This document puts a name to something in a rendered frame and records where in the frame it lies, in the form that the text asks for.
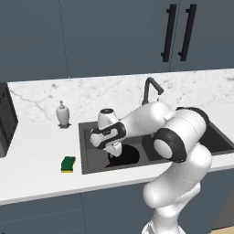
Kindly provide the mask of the grey-blue base cupboard front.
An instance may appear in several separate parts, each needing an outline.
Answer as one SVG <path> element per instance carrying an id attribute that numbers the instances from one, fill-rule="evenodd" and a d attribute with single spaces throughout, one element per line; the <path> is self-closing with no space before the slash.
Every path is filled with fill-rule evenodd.
<path id="1" fill-rule="evenodd" d="M 86 234 L 81 195 L 0 206 L 0 234 Z"/>
<path id="2" fill-rule="evenodd" d="M 143 198 L 144 183 L 81 194 L 87 234 L 142 234 L 154 211 Z"/>
<path id="3" fill-rule="evenodd" d="M 186 234 L 208 234 L 234 187 L 234 169 L 208 173 L 201 190 L 180 213 L 178 223 Z"/>

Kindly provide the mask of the grey-blue wall cupboard door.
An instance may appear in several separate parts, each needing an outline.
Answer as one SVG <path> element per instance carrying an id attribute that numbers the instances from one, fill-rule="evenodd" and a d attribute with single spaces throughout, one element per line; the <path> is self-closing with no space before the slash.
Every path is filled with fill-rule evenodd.
<path id="1" fill-rule="evenodd" d="M 180 0 L 59 0 L 72 78 L 165 72 L 168 14 Z M 170 55 L 173 50 L 173 39 Z"/>
<path id="2" fill-rule="evenodd" d="M 197 11 L 187 58 L 181 61 L 186 20 L 180 15 L 191 4 Z M 170 70 L 205 69 L 234 69 L 234 0 L 180 0 Z"/>
<path id="3" fill-rule="evenodd" d="M 0 0 L 0 79 L 68 75 L 59 0 Z"/>

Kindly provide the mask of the black tap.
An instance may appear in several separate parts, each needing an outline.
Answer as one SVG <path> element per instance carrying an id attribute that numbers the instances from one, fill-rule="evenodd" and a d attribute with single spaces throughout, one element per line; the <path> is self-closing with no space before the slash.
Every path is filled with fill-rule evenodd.
<path id="1" fill-rule="evenodd" d="M 158 95 L 164 93 L 164 89 L 152 77 L 148 77 L 144 84 L 144 98 L 142 101 L 142 105 L 149 103 L 148 97 L 149 97 L 150 86 L 153 86 L 155 88 Z"/>

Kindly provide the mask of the dark grey sink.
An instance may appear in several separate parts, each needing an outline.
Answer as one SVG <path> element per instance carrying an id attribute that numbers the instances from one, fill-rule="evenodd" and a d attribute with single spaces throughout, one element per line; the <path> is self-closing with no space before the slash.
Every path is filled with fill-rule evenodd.
<path id="1" fill-rule="evenodd" d="M 107 167 L 109 163 L 108 153 L 95 148 L 90 142 L 90 131 L 97 126 L 98 124 L 96 122 L 82 122 L 79 124 L 80 158 L 82 173 L 84 175 L 167 163 L 167 160 L 155 151 L 153 135 L 149 134 L 146 136 L 128 138 L 122 141 L 122 145 L 128 144 L 138 150 L 140 159 L 136 164 Z M 234 153 L 234 143 L 212 122 L 209 124 L 199 142 L 204 145 L 213 156 Z"/>

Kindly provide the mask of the black pan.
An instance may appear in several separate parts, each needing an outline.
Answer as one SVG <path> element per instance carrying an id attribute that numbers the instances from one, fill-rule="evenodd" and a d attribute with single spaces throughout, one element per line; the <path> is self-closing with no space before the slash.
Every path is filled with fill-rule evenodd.
<path id="1" fill-rule="evenodd" d="M 139 159 L 140 154 L 138 150 L 133 146 L 124 144 L 120 156 L 108 154 L 109 163 L 107 164 L 107 167 L 136 164 Z"/>

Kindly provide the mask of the green and yellow sponge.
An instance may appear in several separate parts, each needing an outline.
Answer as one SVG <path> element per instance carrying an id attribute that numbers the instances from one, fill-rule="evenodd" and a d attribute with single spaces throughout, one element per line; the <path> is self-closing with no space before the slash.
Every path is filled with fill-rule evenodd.
<path id="1" fill-rule="evenodd" d="M 61 162 L 60 171 L 62 173 L 72 173 L 75 162 L 76 162 L 75 156 L 65 156 Z"/>

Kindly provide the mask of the white soap dispenser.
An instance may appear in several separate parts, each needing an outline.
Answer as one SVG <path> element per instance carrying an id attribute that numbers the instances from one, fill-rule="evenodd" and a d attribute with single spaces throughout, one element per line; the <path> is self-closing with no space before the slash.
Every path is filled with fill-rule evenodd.
<path id="1" fill-rule="evenodd" d="M 64 105 L 63 101 L 59 102 L 59 106 L 56 109 L 56 115 L 59 122 L 60 128 L 69 128 L 69 108 Z"/>

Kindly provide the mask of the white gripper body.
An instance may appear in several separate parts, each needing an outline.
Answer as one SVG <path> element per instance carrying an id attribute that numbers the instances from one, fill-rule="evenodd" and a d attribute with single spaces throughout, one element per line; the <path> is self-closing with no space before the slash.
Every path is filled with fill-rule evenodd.
<path id="1" fill-rule="evenodd" d="M 115 144 L 108 145 L 105 148 L 105 151 L 115 157 L 119 157 L 122 154 L 122 144 L 115 143 Z"/>

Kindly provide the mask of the dark microwave oven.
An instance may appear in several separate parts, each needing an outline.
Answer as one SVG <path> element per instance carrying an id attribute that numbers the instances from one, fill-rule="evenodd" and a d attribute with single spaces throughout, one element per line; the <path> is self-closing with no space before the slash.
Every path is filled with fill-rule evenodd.
<path id="1" fill-rule="evenodd" d="M 6 83 L 0 83 L 0 158 L 6 156 L 14 137 L 18 119 Z"/>

